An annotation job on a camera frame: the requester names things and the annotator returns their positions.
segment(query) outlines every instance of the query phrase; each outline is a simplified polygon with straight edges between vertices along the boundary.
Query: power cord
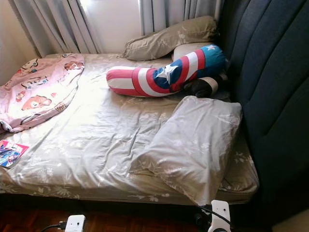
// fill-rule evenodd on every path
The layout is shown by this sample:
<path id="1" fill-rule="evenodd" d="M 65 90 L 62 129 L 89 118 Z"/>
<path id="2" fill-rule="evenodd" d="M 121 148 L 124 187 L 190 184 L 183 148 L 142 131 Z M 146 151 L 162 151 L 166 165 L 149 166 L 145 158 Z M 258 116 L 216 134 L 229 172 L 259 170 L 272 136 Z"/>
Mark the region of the power cord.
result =
<path id="1" fill-rule="evenodd" d="M 67 226 L 67 222 L 66 221 L 60 221 L 59 224 L 57 225 L 50 225 L 50 226 L 47 226 L 46 228 L 44 228 L 41 232 L 44 232 L 50 228 L 59 228 L 61 230 L 65 230 L 66 229 L 66 226 Z"/>
<path id="2" fill-rule="evenodd" d="M 227 220 L 225 217 L 221 216 L 220 214 L 217 214 L 216 212 L 213 212 L 212 210 L 208 209 L 208 208 L 205 208 L 203 206 L 199 206 L 197 205 L 198 208 L 208 212 L 208 213 L 211 213 L 213 215 L 216 215 L 218 218 L 221 218 L 223 221 L 227 222 L 229 225 L 231 225 L 231 222 L 229 220 Z"/>

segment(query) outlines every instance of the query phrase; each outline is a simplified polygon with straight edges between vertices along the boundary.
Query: dark blue headboard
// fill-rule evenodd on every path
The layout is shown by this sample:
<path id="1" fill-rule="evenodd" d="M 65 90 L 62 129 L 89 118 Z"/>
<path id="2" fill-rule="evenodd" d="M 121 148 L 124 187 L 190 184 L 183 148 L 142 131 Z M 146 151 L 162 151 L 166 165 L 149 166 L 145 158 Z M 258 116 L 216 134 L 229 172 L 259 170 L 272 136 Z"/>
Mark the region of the dark blue headboard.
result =
<path id="1" fill-rule="evenodd" d="M 226 0 L 219 30 L 275 223 L 309 207 L 309 0 Z"/>

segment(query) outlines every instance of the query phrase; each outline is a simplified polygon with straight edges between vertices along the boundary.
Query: comic book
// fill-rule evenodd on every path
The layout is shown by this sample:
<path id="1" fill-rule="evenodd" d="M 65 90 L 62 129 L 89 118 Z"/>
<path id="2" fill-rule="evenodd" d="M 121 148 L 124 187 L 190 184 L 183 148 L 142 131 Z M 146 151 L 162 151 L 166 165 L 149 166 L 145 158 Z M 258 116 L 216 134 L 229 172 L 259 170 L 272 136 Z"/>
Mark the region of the comic book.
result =
<path id="1" fill-rule="evenodd" d="M 0 140 L 0 166 L 12 168 L 28 148 L 25 145 Z"/>

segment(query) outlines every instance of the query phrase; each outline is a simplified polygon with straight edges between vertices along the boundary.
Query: wall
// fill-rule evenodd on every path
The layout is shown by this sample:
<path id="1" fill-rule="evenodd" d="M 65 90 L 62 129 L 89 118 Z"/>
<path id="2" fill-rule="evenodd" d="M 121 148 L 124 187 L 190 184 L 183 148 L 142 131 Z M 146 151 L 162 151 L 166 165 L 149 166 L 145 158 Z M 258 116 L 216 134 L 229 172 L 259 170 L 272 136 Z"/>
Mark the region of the wall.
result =
<path id="1" fill-rule="evenodd" d="M 81 0 L 81 4 L 102 53 L 122 53 L 127 41 L 141 36 L 138 0 Z"/>
<path id="2" fill-rule="evenodd" d="M 308 232 L 309 231 L 309 209 L 283 221 L 272 228 L 273 232 Z"/>
<path id="3" fill-rule="evenodd" d="M 0 86 L 37 57 L 8 0 L 0 0 Z"/>

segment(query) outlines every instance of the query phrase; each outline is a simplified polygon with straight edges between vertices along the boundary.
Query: mattress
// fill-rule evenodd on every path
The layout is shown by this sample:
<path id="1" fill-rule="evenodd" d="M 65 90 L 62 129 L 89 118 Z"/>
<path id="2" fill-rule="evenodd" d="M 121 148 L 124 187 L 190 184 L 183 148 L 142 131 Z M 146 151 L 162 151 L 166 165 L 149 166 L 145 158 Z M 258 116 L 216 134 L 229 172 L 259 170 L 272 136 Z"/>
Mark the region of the mattress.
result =
<path id="1" fill-rule="evenodd" d="M 78 91 L 66 110 L 29 130 L 1 136 L 28 145 L 29 150 L 12 169 L 0 168 L 0 193 L 192 205 L 160 178 L 128 172 L 133 156 L 152 140 L 183 94 L 158 99 L 121 96 L 110 91 L 106 82 L 106 72 L 113 66 L 159 68 L 171 59 L 84 57 Z M 257 188 L 256 170 L 240 135 L 217 199 L 244 203 Z"/>

